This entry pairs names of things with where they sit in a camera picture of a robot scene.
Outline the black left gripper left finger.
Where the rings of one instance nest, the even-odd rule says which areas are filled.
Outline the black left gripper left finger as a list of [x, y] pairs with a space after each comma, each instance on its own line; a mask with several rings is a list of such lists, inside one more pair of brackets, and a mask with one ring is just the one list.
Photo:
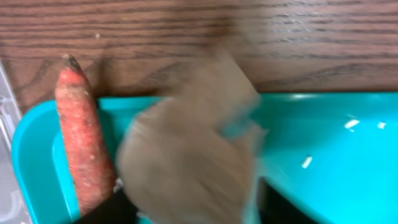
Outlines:
[[137, 207], [119, 189], [90, 213], [73, 224], [136, 224]]

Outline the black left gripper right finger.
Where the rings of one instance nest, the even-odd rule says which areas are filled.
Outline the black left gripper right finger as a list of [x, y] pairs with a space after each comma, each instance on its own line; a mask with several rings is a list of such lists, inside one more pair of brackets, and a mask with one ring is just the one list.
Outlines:
[[257, 211], [262, 224], [316, 224], [260, 177], [257, 184]]

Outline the carrot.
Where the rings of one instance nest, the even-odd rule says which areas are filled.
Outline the carrot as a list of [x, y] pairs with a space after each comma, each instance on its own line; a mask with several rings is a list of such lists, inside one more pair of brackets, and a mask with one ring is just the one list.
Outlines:
[[106, 148], [91, 85], [74, 56], [63, 56], [55, 88], [63, 144], [81, 216], [113, 194], [116, 171]]

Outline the white napkin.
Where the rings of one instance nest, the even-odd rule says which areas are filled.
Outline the white napkin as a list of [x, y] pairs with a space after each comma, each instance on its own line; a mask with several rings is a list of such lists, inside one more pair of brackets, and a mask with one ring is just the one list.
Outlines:
[[130, 125], [116, 157], [127, 197], [156, 223], [242, 223], [264, 131], [250, 123], [228, 139], [222, 130], [258, 102], [229, 53], [200, 62]]

